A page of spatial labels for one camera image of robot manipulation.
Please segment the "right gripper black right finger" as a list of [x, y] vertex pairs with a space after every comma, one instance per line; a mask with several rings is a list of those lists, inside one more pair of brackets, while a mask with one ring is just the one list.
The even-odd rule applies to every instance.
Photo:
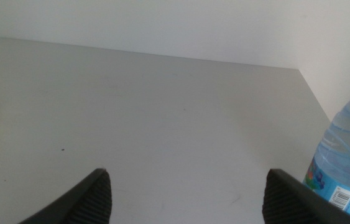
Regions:
[[269, 224], [350, 224], [349, 214], [282, 169], [267, 174], [262, 215]]

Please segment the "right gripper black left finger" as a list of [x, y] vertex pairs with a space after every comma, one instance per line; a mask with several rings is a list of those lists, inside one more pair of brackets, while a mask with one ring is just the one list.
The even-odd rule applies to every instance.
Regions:
[[111, 180], [106, 169], [95, 169], [54, 202], [22, 224], [108, 224], [112, 211]]

